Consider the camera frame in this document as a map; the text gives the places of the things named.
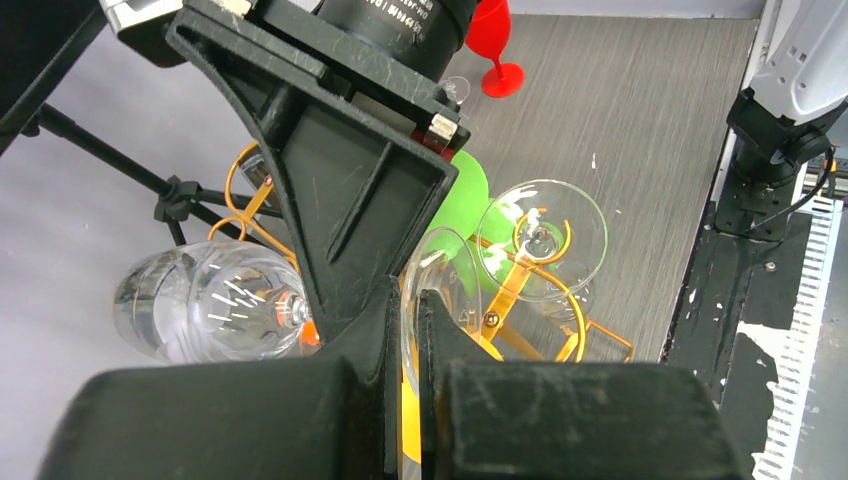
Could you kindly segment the gold wire wine glass rack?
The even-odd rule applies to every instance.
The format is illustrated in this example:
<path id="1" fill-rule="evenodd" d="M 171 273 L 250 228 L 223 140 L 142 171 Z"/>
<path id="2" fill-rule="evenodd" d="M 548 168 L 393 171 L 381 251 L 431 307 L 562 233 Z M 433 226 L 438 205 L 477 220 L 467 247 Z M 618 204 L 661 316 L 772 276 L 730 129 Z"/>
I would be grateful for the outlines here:
<path id="1" fill-rule="evenodd" d="M 580 362 L 589 359 L 603 344 L 616 348 L 622 362 L 632 359 L 633 344 L 584 311 L 568 296 L 576 320 L 557 323 L 534 313 L 524 302 L 512 298 L 509 287 L 523 287 L 532 274 L 552 281 L 560 290 L 565 287 L 556 277 L 543 272 L 535 262 L 518 261 L 508 271 L 507 279 L 495 293 L 481 290 L 481 336 L 474 340 L 497 360 L 533 360 Z"/>

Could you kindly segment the clear tall flute glass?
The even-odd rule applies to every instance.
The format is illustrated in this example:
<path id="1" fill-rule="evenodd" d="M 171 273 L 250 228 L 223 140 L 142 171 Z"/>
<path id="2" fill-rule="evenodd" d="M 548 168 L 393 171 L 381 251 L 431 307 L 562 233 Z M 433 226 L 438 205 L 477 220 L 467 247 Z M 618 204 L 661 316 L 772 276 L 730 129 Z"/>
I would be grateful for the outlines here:
<path id="1" fill-rule="evenodd" d="M 450 76 L 439 82 L 440 88 L 447 98 L 457 105 L 462 105 L 471 93 L 470 82 L 463 76 Z"/>

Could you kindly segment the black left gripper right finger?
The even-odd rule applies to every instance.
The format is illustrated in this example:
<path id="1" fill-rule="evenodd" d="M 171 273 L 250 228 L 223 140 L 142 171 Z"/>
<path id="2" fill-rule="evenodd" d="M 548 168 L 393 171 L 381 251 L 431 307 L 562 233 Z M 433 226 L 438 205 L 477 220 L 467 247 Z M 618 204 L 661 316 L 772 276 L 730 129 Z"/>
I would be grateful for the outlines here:
<path id="1" fill-rule="evenodd" d="M 426 479 L 742 479 L 696 377 L 635 363 L 501 362 L 426 290 L 417 306 Z"/>

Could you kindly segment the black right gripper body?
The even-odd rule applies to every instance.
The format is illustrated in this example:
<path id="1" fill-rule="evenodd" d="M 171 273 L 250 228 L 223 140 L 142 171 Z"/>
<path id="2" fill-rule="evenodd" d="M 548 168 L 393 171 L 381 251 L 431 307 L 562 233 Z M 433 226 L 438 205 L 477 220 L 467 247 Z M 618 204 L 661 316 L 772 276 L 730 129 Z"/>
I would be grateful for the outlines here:
<path id="1" fill-rule="evenodd" d="M 251 136 L 279 147 L 295 109 L 314 100 L 374 128 L 349 102 L 366 95 L 413 124 L 436 152 L 470 139 L 458 105 L 439 80 L 469 31 L 467 1 L 324 1 L 308 11 L 290 1 L 251 1 L 237 12 L 218 1 L 187 1 L 167 43 L 224 95 Z"/>

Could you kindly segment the clear wine glass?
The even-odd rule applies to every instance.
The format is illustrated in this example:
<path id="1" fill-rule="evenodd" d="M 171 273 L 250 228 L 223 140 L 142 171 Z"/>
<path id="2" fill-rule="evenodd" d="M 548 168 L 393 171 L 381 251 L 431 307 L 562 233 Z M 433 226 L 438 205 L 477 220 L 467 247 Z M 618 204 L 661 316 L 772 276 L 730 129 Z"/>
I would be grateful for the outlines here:
<path id="1" fill-rule="evenodd" d="M 405 379 L 417 380 L 412 348 L 421 291 L 436 291 L 458 327 L 480 338 L 476 267 L 455 230 L 438 227 L 421 239 L 399 280 Z M 317 351 L 300 348 L 300 331 L 314 320 L 293 264 L 236 240 L 182 245 L 138 262 L 115 291 L 113 319 L 128 344 L 168 364 L 307 356 L 323 345 L 320 337 Z"/>
<path id="2" fill-rule="evenodd" d="M 604 263 L 609 244 L 607 219 L 583 189 L 561 180 L 519 183 L 489 201 L 471 241 L 481 288 L 495 293 L 518 261 L 535 262 L 565 289 L 532 274 L 508 294 L 542 318 L 557 323 L 576 320 L 568 299 L 582 310 L 593 303 L 590 285 Z"/>

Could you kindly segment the orange toy block piece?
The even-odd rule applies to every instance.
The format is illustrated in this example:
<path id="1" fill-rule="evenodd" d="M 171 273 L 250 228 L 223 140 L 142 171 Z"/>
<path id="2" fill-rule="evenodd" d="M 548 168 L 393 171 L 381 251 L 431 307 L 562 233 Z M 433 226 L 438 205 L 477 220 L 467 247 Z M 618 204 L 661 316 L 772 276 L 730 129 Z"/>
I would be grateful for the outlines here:
<path id="1" fill-rule="evenodd" d="M 320 335 L 314 322 L 303 325 L 299 335 L 299 345 L 303 351 L 317 351 L 321 347 Z"/>

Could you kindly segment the green silicone wine glass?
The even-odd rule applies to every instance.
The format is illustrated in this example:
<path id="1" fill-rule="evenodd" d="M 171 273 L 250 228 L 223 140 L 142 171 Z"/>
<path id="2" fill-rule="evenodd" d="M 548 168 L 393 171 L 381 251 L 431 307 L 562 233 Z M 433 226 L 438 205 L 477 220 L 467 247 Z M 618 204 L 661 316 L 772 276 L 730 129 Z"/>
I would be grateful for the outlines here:
<path id="1" fill-rule="evenodd" d="M 458 176 L 426 231 L 448 227 L 462 236 L 477 262 L 481 290 L 495 293 L 498 284 L 509 271 L 511 262 L 506 258 L 502 260 L 497 271 L 497 282 L 494 283 L 489 278 L 489 273 L 494 271 L 496 262 L 490 260 L 490 255 L 486 252 L 486 260 L 481 264 L 476 241 L 470 237 L 477 233 L 480 222 L 483 222 L 481 236 L 485 240 L 493 243 L 505 242 L 506 249 L 514 252 L 515 248 L 511 244 L 514 222 L 500 210 L 487 213 L 494 198 L 490 196 L 486 173 L 471 154 L 460 150 L 453 156 L 451 164 L 458 169 Z"/>

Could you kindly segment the black taped front rail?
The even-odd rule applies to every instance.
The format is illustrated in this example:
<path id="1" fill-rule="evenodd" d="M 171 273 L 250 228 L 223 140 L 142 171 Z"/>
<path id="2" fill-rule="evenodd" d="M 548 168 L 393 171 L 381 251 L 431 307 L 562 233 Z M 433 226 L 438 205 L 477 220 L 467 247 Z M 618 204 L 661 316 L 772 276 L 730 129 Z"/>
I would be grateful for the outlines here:
<path id="1" fill-rule="evenodd" d="M 794 186 L 751 184 L 729 173 L 708 204 L 661 358 L 706 387 L 752 475 L 774 404 L 775 363 L 742 325 L 787 331 L 812 220 L 792 208 Z"/>

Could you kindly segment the red silicone wine glass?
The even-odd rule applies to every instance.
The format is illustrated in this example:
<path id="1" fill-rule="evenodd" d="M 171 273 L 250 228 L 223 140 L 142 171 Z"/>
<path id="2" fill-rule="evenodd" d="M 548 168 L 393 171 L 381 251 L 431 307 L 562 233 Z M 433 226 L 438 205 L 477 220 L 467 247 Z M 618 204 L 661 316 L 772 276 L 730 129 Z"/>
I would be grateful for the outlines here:
<path id="1" fill-rule="evenodd" d="M 492 98 L 516 93 L 525 80 L 525 72 L 520 65 L 501 59 L 511 32 L 512 17 L 507 0 L 485 0 L 478 4 L 465 43 L 473 53 L 493 63 L 481 80 L 482 92 Z"/>

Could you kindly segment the black music stand tripod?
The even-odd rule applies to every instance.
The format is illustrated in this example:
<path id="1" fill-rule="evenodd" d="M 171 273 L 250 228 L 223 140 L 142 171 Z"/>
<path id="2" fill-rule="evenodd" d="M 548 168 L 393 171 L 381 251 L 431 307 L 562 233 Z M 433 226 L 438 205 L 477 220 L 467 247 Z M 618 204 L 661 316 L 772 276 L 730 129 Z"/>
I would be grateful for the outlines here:
<path id="1" fill-rule="evenodd" d="M 193 66 L 159 68 L 98 31 L 49 103 L 155 173 L 220 186 L 247 130 Z M 67 140 L 14 140 L 1 158 L 1 245 L 33 248 L 170 246 L 154 194 Z"/>

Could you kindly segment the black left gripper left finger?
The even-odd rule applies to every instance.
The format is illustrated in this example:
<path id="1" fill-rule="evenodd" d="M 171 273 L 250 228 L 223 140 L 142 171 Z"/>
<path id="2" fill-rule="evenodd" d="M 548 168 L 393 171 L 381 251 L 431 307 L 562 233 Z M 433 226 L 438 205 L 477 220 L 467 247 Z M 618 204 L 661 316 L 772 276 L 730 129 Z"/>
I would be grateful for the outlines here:
<path id="1" fill-rule="evenodd" d="M 400 293 L 382 278 L 318 352 L 108 371 L 70 402 L 41 479 L 397 479 Z"/>

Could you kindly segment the clear wine glass front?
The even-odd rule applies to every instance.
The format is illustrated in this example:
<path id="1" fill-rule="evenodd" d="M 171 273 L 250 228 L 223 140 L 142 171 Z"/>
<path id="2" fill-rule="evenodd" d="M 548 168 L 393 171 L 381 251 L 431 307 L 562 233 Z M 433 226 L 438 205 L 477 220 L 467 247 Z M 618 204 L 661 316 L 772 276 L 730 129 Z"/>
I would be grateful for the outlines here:
<path id="1" fill-rule="evenodd" d="M 561 180 L 519 183 L 489 201 L 471 241 L 481 288 L 495 293 L 518 261 L 535 262 L 565 289 L 532 274 L 508 294 L 542 318 L 557 323 L 576 320 L 568 299 L 582 310 L 593 303 L 590 285 L 604 263 L 609 244 L 607 219 L 583 189 Z"/>

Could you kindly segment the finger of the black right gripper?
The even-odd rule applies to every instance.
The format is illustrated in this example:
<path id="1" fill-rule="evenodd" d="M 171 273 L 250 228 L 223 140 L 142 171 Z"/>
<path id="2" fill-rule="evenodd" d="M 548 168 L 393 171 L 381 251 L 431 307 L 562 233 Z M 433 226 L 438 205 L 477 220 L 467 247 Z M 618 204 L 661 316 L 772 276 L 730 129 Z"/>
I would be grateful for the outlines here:
<path id="1" fill-rule="evenodd" d="M 457 107 L 390 61 L 361 73 L 282 60 L 199 68 L 269 164 L 318 332 L 333 341 L 397 278 L 454 183 L 424 138 Z"/>

